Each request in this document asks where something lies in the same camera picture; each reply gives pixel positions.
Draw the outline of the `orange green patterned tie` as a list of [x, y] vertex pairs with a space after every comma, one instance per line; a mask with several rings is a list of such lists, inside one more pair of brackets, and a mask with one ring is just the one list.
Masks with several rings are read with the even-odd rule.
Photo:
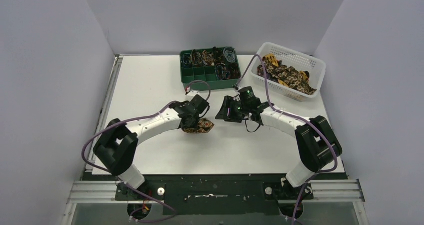
[[207, 134], [214, 128], [214, 126], [215, 124], [211, 120], [201, 118], [197, 126], [182, 128], [182, 131], [187, 134]]

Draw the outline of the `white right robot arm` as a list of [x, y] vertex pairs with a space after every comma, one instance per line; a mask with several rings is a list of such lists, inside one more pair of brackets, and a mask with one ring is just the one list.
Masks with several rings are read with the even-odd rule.
[[325, 167], [338, 167], [343, 149], [327, 119], [323, 116], [302, 117], [277, 108], [270, 101], [261, 102], [252, 87], [237, 90], [234, 97], [225, 96], [216, 120], [242, 123], [250, 120], [261, 127], [277, 129], [296, 139], [300, 162], [287, 173], [284, 183], [298, 188], [314, 175], [325, 173]]

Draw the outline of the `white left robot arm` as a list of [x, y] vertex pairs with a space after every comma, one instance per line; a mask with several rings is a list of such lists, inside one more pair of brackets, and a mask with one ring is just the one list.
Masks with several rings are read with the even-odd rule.
[[158, 114], [146, 118], [121, 121], [116, 118], [100, 132], [93, 152], [114, 177], [128, 187], [128, 193], [141, 200], [148, 193], [146, 179], [134, 164], [134, 157], [141, 143], [173, 130], [201, 130], [203, 114], [210, 104], [200, 95], [188, 101], [172, 101]]

